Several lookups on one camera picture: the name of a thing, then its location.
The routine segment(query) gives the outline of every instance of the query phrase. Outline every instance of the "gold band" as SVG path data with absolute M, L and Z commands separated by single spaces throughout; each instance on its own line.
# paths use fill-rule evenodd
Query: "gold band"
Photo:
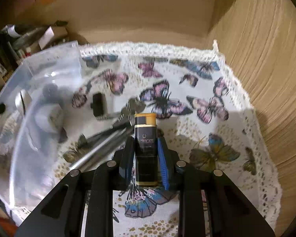
M 144 186 L 157 186 L 158 182 L 137 182 L 136 185 L 144 185 Z
M 142 124 L 142 125 L 135 125 L 135 128 L 137 128 L 137 127 L 152 127 L 152 126 L 157 126 L 157 125 L 146 125 L 146 124 Z

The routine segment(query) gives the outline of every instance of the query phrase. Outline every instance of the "white lace trim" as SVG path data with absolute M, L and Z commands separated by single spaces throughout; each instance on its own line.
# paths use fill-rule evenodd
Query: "white lace trim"
M 194 61 L 217 61 L 226 79 L 231 99 L 235 107 L 241 112 L 244 125 L 246 126 L 245 132 L 251 142 L 251 147 L 255 155 L 259 186 L 258 210 L 270 226 L 275 229 L 282 196 L 282 189 L 278 182 L 277 168 L 271 160 L 262 138 L 255 109 L 250 103 L 249 95 L 242 88 L 240 81 L 234 76 L 230 67 L 225 64 L 225 57 L 219 52 L 216 40 L 213 42 L 213 50 L 190 49 L 182 46 L 161 45 L 157 43 L 112 42 L 84 45 L 80 47 L 80 51 L 82 57 L 112 54 L 180 58 Z

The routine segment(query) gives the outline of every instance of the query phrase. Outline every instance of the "blue butterfly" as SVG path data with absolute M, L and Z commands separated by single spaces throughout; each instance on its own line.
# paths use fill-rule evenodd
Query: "blue butterfly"
M 209 146 L 205 149 L 192 149 L 190 163 L 197 169 L 212 172 L 216 168 L 216 162 L 231 162 L 239 158 L 240 153 L 230 145 L 225 145 L 223 139 L 210 133 L 208 136 Z
M 131 183 L 125 192 L 128 192 L 125 202 L 125 216 L 131 218 L 144 218 L 151 216 L 157 205 L 165 204 L 176 196 L 176 192 L 166 191 L 164 187 L 158 186 L 154 189 L 137 187 Z
M 187 60 L 170 60 L 170 63 L 186 67 L 188 70 L 196 73 L 201 78 L 212 80 L 212 72 L 219 71 L 220 67 L 216 61 L 200 62 Z
M 181 116 L 193 113 L 187 104 L 169 98 L 169 86 L 169 82 L 164 79 L 142 91 L 139 98 L 143 102 L 152 101 L 147 106 L 153 106 L 152 112 L 156 113 L 158 119 L 168 119 L 172 114 Z

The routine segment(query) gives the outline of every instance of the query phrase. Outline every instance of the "green butterfly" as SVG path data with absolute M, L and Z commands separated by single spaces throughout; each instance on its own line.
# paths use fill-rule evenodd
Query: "green butterfly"
M 244 171 L 248 171 L 252 175 L 256 175 L 257 174 L 257 166 L 254 161 L 253 151 L 249 147 L 246 147 L 245 151 L 248 154 L 249 160 L 243 164 L 242 168 Z
M 239 152 L 230 145 L 225 145 L 223 139 L 216 134 L 209 134 L 208 143 L 205 150 L 191 150 L 190 163 L 197 169 L 212 172 L 216 168 L 216 162 L 231 162 L 240 156 Z

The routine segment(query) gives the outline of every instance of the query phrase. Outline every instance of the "butterfly print tablecloth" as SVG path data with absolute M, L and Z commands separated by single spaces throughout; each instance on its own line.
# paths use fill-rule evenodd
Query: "butterfly print tablecloth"
M 65 130 L 68 140 L 59 146 L 52 171 L 57 183 L 69 170 L 67 160 L 77 149 L 81 134 L 93 135 L 113 120 L 97 121 L 92 95 L 102 92 L 108 112 L 119 111 L 128 99 L 138 97 L 143 112 L 157 114 L 158 128 L 180 159 L 196 168 L 223 170 L 274 228 L 281 188 L 277 171 L 261 137 L 254 108 L 241 83 L 213 50 L 158 44 L 111 43 L 85 46 L 85 82 L 72 100 Z M 112 153 L 94 166 L 112 158 Z M 204 210 L 206 201 L 203 194 Z M 179 201 L 176 193 L 137 188 L 114 192 L 114 236 L 176 236 Z

